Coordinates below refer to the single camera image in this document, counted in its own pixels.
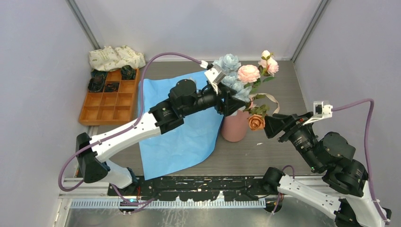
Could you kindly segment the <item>orange rose stem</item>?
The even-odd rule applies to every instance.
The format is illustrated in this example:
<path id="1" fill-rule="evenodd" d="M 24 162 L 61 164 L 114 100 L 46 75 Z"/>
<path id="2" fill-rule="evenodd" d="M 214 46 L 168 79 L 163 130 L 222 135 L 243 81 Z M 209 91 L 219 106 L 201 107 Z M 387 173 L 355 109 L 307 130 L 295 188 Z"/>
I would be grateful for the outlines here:
<path id="1" fill-rule="evenodd" d="M 262 98 L 267 98 L 267 95 L 263 93 L 251 95 L 250 101 L 245 105 L 244 112 L 249 114 L 247 120 L 252 131 L 263 130 L 266 124 L 265 117 L 268 115 L 270 107 L 267 104 L 257 105 L 253 103 L 255 100 Z"/>

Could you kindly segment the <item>beige ribbon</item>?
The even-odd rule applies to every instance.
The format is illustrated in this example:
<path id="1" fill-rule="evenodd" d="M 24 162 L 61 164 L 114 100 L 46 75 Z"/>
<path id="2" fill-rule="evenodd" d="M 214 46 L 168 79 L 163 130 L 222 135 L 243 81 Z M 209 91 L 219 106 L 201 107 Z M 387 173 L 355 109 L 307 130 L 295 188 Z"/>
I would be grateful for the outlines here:
<path id="1" fill-rule="evenodd" d="M 254 95 L 254 98 L 267 98 L 269 99 L 271 102 L 276 104 L 276 109 L 273 111 L 273 113 L 278 114 L 280 112 L 280 104 L 278 102 L 278 100 L 271 94 L 268 93 L 257 93 Z"/>

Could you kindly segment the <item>pink peony flower stem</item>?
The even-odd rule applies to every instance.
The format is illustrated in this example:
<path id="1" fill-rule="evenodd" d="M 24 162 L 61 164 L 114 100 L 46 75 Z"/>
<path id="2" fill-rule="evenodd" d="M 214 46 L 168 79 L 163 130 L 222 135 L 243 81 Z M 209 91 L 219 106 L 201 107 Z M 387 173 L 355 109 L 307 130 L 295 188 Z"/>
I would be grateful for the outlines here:
<path id="1" fill-rule="evenodd" d="M 279 64 L 275 60 L 275 54 L 265 50 L 257 65 L 244 65 L 237 71 L 237 79 L 243 83 L 244 88 L 256 92 L 263 82 L 271 81 L 279 71 Z"/>

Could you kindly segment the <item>light blue flower stem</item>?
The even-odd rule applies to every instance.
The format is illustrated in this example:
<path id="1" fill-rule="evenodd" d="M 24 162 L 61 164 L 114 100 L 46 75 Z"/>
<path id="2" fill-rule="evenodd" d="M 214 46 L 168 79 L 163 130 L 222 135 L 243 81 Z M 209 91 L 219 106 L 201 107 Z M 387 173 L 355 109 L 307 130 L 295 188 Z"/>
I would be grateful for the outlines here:
<path id="1" fill-rule="evenodd" d="M 212 64 L 218 65 L 222 69 L 225 77 L 221 83 L 236 91 L 234 98 L 250 102 L 251 87 L 245 86 L 247 83 L 238 78 L 238 70 L 241 67 L 238 56 L 229 53 L 214 60 Z"/>

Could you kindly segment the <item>flower bouquet blue paper wrap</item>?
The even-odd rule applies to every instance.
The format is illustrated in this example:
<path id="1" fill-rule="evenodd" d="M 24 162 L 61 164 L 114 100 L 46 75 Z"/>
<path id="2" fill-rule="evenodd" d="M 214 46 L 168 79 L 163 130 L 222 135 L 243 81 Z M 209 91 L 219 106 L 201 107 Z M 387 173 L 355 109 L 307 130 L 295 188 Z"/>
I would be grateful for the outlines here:
<path id="1" fill-rule="evenodd" d="M 182 79 L 193 79 L 198 89 L 207 84 L 203 71 L 172 79 L 144 80 L 144 110 L 147 112 L 167 99 L 169 91 Z M 139 143 L 145 179 L 168 175 L 195 166 L 213 152 L 223 116 L 208 108 L 184 118 L 184 124 L 163 135 Z"/>

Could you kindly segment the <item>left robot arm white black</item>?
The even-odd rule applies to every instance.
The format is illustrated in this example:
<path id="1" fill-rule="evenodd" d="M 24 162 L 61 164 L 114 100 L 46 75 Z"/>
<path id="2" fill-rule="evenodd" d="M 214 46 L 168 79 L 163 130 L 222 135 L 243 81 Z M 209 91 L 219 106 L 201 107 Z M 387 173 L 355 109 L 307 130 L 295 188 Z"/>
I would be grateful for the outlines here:
<path id="1" fill-rule="evenodd" d="M 233 114 L 246 105 L 245 101 L 235 98 L 235 94 L 223 84 L 219 84 L 217 90 L 207 84 L 198 91 L 194 81 L 182 79 L 170 89 L 166 100 L 150 108 L 141 118 L 103 135 L 78 135 L 77 159 L 83 181 L 107 182 L 126 195 L 133 195 L 138 189 L 134 172 L 113 163 L 110 157 L 144 139 L 165 134 L 183 125 L 186 116 L 211 107 L 223 116 Z"/>

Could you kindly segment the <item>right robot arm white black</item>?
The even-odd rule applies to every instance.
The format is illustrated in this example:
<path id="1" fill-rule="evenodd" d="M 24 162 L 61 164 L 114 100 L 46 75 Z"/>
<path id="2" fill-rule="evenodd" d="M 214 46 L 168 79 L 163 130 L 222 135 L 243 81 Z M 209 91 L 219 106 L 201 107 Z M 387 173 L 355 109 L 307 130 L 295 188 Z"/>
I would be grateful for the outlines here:
<path id="1" fill-rule="evenodd" d="M 313 173 L 339 193 L 329 196 L 297 182 L 284 171 L 270 167 L 261 181 L 268 194 L 287 194 L 319 209 L 339 227 L 384 227 L 392 212 L 381 207 L 369 187 L 365 166 L 354 159 L 356 149 L 339 133 L 329 132 L 322 139 L 313 131 L 311 112 L 303 115 L 275 113 L 266 116 L 264 131 L 271 139 L 290 141 Z"/>

